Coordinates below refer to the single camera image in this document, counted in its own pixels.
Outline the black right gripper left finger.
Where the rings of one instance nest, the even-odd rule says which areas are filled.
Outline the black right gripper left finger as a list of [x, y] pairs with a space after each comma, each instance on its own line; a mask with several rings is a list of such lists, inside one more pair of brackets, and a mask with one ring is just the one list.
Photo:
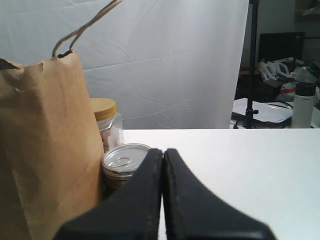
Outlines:
[[156, 240], [163, 153], [150, 149], [128, 182], [90, 211], [64, 223], [57, 240]]

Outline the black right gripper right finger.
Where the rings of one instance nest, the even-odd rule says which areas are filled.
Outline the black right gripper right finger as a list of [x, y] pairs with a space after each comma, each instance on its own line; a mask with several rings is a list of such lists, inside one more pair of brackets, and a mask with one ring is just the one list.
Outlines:
[[163, 157], [163, 205], [169, 240], [274, 240], [272, 230], [203, 185], [176, 149]]

